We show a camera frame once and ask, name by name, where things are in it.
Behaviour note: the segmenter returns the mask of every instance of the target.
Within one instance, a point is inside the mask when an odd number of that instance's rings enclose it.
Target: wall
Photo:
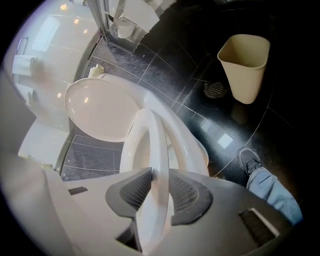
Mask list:
[[[0,151],[18,154],[36,116],[18,96],[3,69],[0,71],[0,116]]]

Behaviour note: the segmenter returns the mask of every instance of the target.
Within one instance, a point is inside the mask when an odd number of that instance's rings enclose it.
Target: black tile floor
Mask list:
[[[242,146],[255,149],[264,166],[301,202],[303,180],[293,162],[297,154],[296,131],[270,106],[275,87],[272,54],[254,103],[240,103],[231,91],[224,98],[208,98],[204,94],[206,82],[228,83],[223,67],[197,42],[194,47],[190,45],[192,40],[186,43],[190,34],[183,35],[184,31],[177,27],[176,31],[165,31],[164,24],[171,19],[166,11],[156,29],[146,35],[132,55],[102,40],[84,77],[98,63],[107,73],[154,92],[204,145],[212,177],[245,186],[248,178],[237,164],[236,153]],[[78,127],[75,134],[62,169],[63,180],[95,178],[119,171],[121,143],[99,141]]]

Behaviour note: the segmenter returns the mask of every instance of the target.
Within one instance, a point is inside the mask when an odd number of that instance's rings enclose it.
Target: white toilet bowl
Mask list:
[[[136,214],[141,247],[148,254],[171,226],[169,168],[209,176],[205,148],[155,94],[121,77],[101,74],[74,82],[65,107],[93,138],[124,142],[120,173],[152,167],[151,190]]]

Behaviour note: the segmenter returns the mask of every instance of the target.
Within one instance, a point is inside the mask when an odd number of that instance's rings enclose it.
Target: floor tile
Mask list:
[[[142,79],[156,87],[172,100],[177,97],[187,83],[178,73],[157,56],[151,62]]]
[[[93,56],[115,64],[141,78],[155,54],[142,44],[135,49],[133,54],[130,54],[101,40]]]
[[[89,71],[90,71],[90,68],[92,67],[95,67],[97,64],[101,65],[103,68],[104,68],[104,71],[108,74],[111,74],[111,75],[114,75],[114,76],[118,76],[118,77],[121,77],[121,78],[124,78],[124,79],[127,79],[133,83],[138,83],[139,82],[139,78],[123,69],[121,69],[120,67],[114,65],[114,64],[111,64],[107,61],[104,61],[102,59],[99,59],[95,56],[92,56],[90,61],[89,61],[89,64],[88,64],[88,67],[86,68],[86,71],[84,73],[84,78],[88,77],[89,75]]]
[[[139,85],[148,89],[149,91],[153,92],[155,95],[157,95],[160,100],[162,100],[167,106],[171,106],[172,103],[174,102],[172,99],[170,99],[167,95],[163,94],[161,91],[159,91],[158,89],[154,88],[153,86],[151,86],[150,84],[148,84],[147,82],[141,80],[139,82]]]
[[[179,110],[176,112],[176,115],[184,122],[186,126],[188,126],[191,118],[195,115],[195,112],[181,105]]]
[[[247,143],[260,123],[270,100],[273,83],[266,82],[252,104],[242,104],[229,91],[223,98],[212,99],[204,93],[205,82],[199,81],[184,105],[221,127],[229,136]]]
[[[186,80],[189,79],[197,67],[185,49],[175,40],[175,38],[167,41],[157,55]]]
[[[263,8],[239,9],[232,16],[240,34],[270,38],[270,15]]]
[[[268,109],[247,144],[256,150],[261,163],[276,175],[282,185],[289,190],[297,202],[304,198],[307,176],[301,164],[298,135],[280,116]]]
[[[221,82],[223,85],[229,86],[228,78],[225,70],[218,60],[217,56],[212,57],[212,61],[208,67],[205,67],[205,71],[199,71],[193,76],[194,78],[201,79],[208,82]]]
[[[237,154],[242,146],[210,120],[195,114],[187,125],[191,133],[201,142],[209,155],[209,175],[213,177],[221,171]]]
[[[199,42],[197,35],[186,27],[185,29],[178,30],[174,38],[188,53],[194,64],[199,65],[207,53],[203,45]]]
[[[178,102],[175,102],[175,103],[171,106],[171,110],[172,110],[174,113],[177,113],[177,111],[179,110],[180,107],[181,107],[181,104],[178,103]]]
[[[86,134],[83,130],[81,130],[78,126],[75,128],[75,135],[92,138],[90,135]]]
[[[119,171],[120,170],[120,160],[121,160],[121,150],[114,150],[114,170]]]
[[[193,79],[202,79],[205,80],[204,77],[201,77],[202,74],[207,70],[209,67],[209,64],[212,62],[212,58],[209,54],[207,54],[202,61],[199,63],[197,70],[193,74],[192,78]]]
[[[72,143],[87,145],[91,147],[98,147],[113,150],[114,142],[103,141],[95,138],[88,138],[82,136],[75,136]]]
[[[224,46],[229,37],[239,33],[237,24],[230,12],[215,12],[208,16],[206,20],[211,30],[212,38],[217,40],[217,51]]]
[[[69,167],[114,171],[113,149],[72,143],[64,164]]]
[[[171,35],[182,25],[179,17],[170,9],[167,9],[160,20],[153,26],[141,40],[141,44],[147,46],[153,52],[157,53]]]
[[[115,150],[122,150],[124,147],[124,143],[123,142],[115,142],[113,144],[113,147]]]
[[[249,177],[240,168],[240,165],[236,157],[218,175],[224,177],[224,179],[227,181],[234,182],[241,186],[247,187]]]
[[[305,82],[304,75],[299,71],[285,71],[287,75],[278,74],[269,107],[285,119],[293,128],[297,129],[300,118],[297,113],[301,105],[297,104],[300,98],[300,87]]]
[[[178,103],[182,104],[185,101],[185,99],[187,98],[187,96],[189,95],[189,93],[191,92],[191,90],[194,88],[194,86],[196,85],[197,82],[198,82],[198,80],[196,80],[196,79],[189,79],[188,82],[186,83],[186,86],[183,88],[182,92],[180,93],[180,95],[176,99],[176,101]]]
[[[114,174],[115,172],[113,170],[88,170],[64,166],[62,168],[61,178],[66,182],[93,179]]]

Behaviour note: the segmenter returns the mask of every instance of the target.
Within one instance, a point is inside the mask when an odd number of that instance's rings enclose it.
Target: wastebasket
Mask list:
[[[233,97],[244,103],[255,101],[266,69],[270,42],[256,35],[231,36],[217,57],[228,78]]]

